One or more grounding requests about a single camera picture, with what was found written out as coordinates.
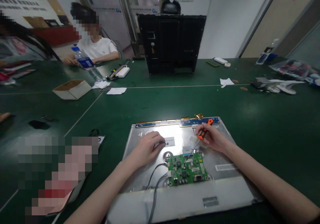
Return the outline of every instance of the orange screwdriver handle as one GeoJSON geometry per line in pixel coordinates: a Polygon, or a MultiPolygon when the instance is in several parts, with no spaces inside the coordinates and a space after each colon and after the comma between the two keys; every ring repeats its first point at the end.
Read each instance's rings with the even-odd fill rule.
{"type": "MultiPolygon", "coordinates": [[[[208,125],[212,126],[213,120],[212,120],[212,119],[208,119],[208,120],[206,121],[206,123],[207,123],[208,125]]],[[[199,133],[199,135],[198,135],[198,138],[199,138],[201,141],[203,141],[203,138],[204,138],[204,136],[207,134],[207,132],[208,132],[207,129],[201,130],[200,133],[199,133]]]]}

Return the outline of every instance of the white t-shirt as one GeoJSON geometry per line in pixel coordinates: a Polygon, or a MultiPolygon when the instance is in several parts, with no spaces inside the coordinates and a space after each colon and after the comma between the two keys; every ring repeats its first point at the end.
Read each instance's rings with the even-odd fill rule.
{"type": "Polygon", "coordinates": [[[93,43],[91,39],[81,39],[77,47],[79,47],[80,50],[83,50],[91,59],[99,58],[118,51],[115,45],[108,38],[102,38],[96,43],[93,43]]]}

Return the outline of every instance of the screwdriver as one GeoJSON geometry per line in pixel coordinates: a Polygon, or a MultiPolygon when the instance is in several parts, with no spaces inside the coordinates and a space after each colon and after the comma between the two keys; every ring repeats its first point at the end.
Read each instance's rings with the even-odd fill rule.
{"type": "MultiPolygon", "coordinates": [[[[208,120],[206,121],[206,123],[207,123],[208,125],[212,126],[212,125],[213,125],[213,120],[212,120],[212,119],[208,119],[208,120]]],[[[187,158],[186,160],[189,159],[189,157],[190,157],[191,154],[193,153],[194,149],[196,149],[199,141],[200,141],[200,140],[203,141],[203,138],[205,137],[205,135],[207,134],[207,132],[208,132],[207,129],[203,129],[203,130],[200,131],[200,133],[198,134],[198,139],[199,139],[199,140],[197,141],[196,145],[194,146],[194,148],[192,149],[190,155],[188,156],[188,158],[187,158]]]]}

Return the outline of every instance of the blue bottle label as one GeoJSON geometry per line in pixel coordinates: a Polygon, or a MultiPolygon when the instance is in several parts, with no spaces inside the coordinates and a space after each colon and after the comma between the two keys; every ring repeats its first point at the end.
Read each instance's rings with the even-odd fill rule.
{"type": "Polygon", "coordinates": [[[78,59],[78,62],[85,69],[94,66],[93,62],[91,61],[91,59],[89,57],[80,58],[80,59],[78,59]]]}

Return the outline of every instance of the blue circuit strip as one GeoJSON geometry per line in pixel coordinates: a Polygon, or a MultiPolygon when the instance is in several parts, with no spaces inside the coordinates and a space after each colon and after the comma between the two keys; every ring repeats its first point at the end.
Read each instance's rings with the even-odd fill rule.
{"type": "Polygon", "coordinates": [[[169,121],[161,121],[161,122],[138,123],[138,124],[136,124],[136,128],[153,127],[153,126],[167,126],[167,125],[176,125],[176,124],[179,124],[180,127],[187,127],[187,126],[192,126],[192,125],[199,125],[202,122],[206,122],[208,119],[212,119],[213,124],[220,123],[218,117],[205,117],[205,118],[201,118],[201,119],[169,120],[169,121]]]}

